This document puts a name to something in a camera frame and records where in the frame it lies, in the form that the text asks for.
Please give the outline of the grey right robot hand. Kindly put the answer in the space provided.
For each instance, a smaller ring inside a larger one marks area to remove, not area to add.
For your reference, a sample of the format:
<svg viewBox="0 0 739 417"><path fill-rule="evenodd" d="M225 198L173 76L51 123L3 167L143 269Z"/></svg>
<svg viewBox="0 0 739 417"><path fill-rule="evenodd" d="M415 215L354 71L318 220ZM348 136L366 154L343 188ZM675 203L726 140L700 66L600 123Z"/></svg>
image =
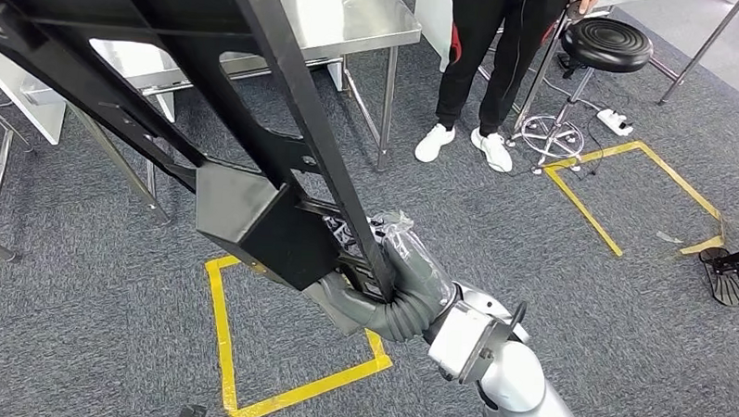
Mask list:
<svg viewBox="0 0 739 417"><path fill-rule="evenodd" d="M320 306L344 335L368 329L388 341L404 342L422 336L431 344L448 308L459 298L458 287L431 256L413 231L414 222L402 211L381 212L368 221L396 272L393 299L372 299L353 289L336 272L308 286L302 294Z"/></svg>

